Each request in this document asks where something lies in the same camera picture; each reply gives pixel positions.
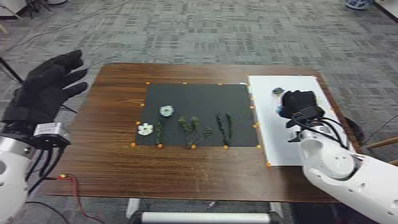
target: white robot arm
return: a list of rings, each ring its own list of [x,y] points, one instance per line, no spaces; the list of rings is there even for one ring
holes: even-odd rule
[[[350,152],[311,91],[284,93],[279,115],[286,128],[300,126],[290,142],[300,145],[309,182],[379,223],[398,223],[398,167]]]
[[[13,220],[27,201],[25,174],[34,152],[27,143],[0,137],[0,224]]]
[[[325,126],[315,128],[329,132]],[[379,223],[398,223],[398,167],[352,153],[309,130],[300,133],[299,144],[313,185]]]

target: small flower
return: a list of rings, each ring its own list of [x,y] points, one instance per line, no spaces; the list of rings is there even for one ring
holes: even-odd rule
[[[153,125],[149,125],[148,123],[144,123],[139,126],[139,134],[141,135],[149,135],[153,133]]]
[[[174,108],[173,108],[171,105],[160,107],[160,114],[162,114],[164,117],[171,117],[173,113],[174,113]]]

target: chair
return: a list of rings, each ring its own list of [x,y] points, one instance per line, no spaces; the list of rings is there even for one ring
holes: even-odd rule
[[[384,140],[384,141],[373,143],[372,145],[366,146],[366,149],[373,150],[375,148],[380,148],[380,147],[384,147],[384,146],[388,146],[388,145],[391,145],[391,144],[395,144],[395,143],[398,143],[398,137],[389,138],[388,140]],[[398,159],[393,160],[389,163],[391,163],[395,166],[398,166]]]
[[[4,9],[9,11],[9,13],[14,15],[14,17],[16,17],[20,20],[23,20],[21,17],[18,16],[16,12],[14,12],[14,11],[11,10],[11,8],[4,5],[4,3],[0,3],[0,8],[4,8]],[[5,27],[2,26],[2,24],[0,24],[0,30],[2,30],[2,32],[4,32],[5,34],[9,34],[9,31],[7,31]]]

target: red wire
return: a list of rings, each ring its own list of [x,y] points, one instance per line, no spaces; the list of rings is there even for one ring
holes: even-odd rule
[[[84,206],[82,206],[82,201],[80,201],[80,196],[78,196],[78,178],[68,174],[68,176],[71,177],[71,185],[73,185],[73,196],[75,196],[75,199],[77,199],[77,204],[78,204],[78,210],[82,212],[82,215],[87,219],[93,219],[96,220],[100,223],[105,224],[103,220],[93,216],[87,215],[85,211],[84,211]]]

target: white sheet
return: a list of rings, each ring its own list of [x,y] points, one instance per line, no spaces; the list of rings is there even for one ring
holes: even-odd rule
[[[267,160],[272,166],[300,166],[302,158],[299,143],[290,143],[292,133],[299,127],[286,128],[288,119],[277,115],[281,106],[281,96],[272,94],[272,90],[281,87],[284,91],[313,91],[318,106],[325,110],[325,117],[338,120],[327,97],[313,76],[249,76],[251,92],[254,97],[256,115],[260,121],[260,131],[265,144]],[[347,141],[343,129],[336,126],[341,139]]]

